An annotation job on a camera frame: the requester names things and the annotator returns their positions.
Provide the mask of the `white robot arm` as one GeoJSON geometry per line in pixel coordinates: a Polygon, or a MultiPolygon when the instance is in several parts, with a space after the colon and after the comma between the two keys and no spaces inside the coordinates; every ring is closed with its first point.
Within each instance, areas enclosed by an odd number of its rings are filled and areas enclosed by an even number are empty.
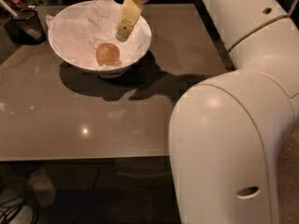
{"type": "Polygon", "coordinates": [[[298,126],[299,31],[276,0],[202,0],[235,70],[187,90],[169,123],[181,224],[279,224],[277,159],[298,126]]]}

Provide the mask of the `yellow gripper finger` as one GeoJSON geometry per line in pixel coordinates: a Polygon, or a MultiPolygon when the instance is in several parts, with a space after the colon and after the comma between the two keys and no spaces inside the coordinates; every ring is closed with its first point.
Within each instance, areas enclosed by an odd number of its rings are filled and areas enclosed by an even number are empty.
{"type": "Polygon", "coordinates": [[[116,38],[125,42],[131,35],[143,10],[142,0],[124,0],[117,25],[116,38]]]}

